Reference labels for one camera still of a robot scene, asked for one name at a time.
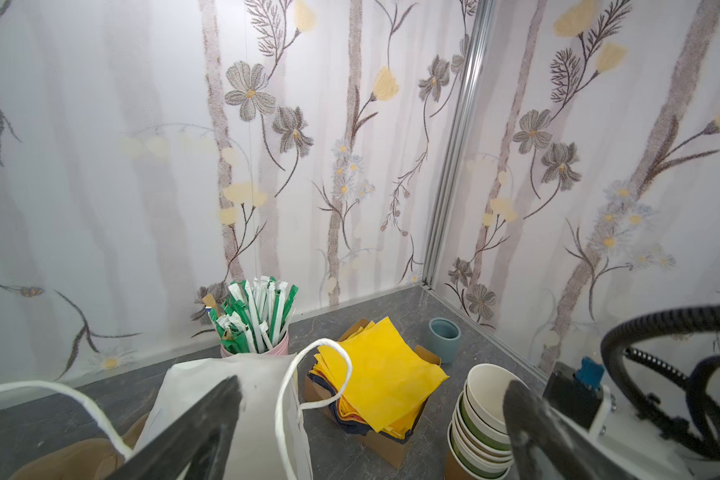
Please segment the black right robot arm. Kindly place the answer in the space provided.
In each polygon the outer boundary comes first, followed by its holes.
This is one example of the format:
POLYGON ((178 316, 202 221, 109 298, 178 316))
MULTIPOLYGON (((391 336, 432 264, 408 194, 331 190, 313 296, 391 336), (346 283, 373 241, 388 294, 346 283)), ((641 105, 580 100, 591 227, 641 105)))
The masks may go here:
POLYGON ((638 342, 672 334, 720 333, 720 305, 684 307, 648 313, 626 321, 602 339, 601 357, 612 381, 661 435, 707 459, 720 462, 720 405, 707 393, 720 371, 720 354, 701 360, 689 375, 635 347, 638 342), (626 360, 663 376, 685 393, 690 420, 671 417, 633 381, 626 360))

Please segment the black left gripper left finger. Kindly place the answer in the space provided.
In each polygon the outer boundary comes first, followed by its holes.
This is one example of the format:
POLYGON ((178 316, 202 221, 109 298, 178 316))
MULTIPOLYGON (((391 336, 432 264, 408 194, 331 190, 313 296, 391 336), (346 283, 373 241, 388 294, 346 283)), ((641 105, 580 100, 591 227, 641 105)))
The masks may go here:
POLYGON ((221 479, 243 399, 238 378, 223 380, 111 479, 221 479))

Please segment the white paper gift bag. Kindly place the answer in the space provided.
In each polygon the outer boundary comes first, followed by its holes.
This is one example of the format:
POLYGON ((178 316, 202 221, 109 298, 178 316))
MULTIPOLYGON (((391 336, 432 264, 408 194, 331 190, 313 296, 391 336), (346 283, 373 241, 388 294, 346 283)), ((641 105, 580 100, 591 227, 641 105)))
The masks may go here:
POLYGON ((165 374, 144 424, 125 435, 118 433, 91 397, 62 383, 4 383, 0 384, 0 394, 19 389, 44 389, 75 400, 126 462, 216 385, 235 376, 243 399, 221 479, 311 479, 314 473, 303 413, 323 408, 328 403, 325 400, 300 401, 296 375, 299 363, 319 346, 339 354, 346 366, 352 364, 346 351, 329 339, 316 340, 295 355, 238 354, 225 359, 208 358, 175 364, 165 374))

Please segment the brown pulp cup carrier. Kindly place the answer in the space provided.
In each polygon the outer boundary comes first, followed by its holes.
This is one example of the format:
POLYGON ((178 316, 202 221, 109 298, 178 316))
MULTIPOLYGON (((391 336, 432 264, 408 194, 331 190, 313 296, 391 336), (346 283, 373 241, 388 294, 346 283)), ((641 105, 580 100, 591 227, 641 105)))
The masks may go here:
POLYGON ((10 479, 106 479, 124 463, 110 440, 90 438, 33 460, 10 479))

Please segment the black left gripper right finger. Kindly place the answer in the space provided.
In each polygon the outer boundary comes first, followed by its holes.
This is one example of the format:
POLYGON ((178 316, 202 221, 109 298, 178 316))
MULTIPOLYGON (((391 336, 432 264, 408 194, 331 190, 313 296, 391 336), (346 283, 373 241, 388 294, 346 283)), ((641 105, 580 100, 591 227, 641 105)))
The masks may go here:
POLYGON ((508 384, 503 413, 521 479, 632 479, 522 382, 508 384))

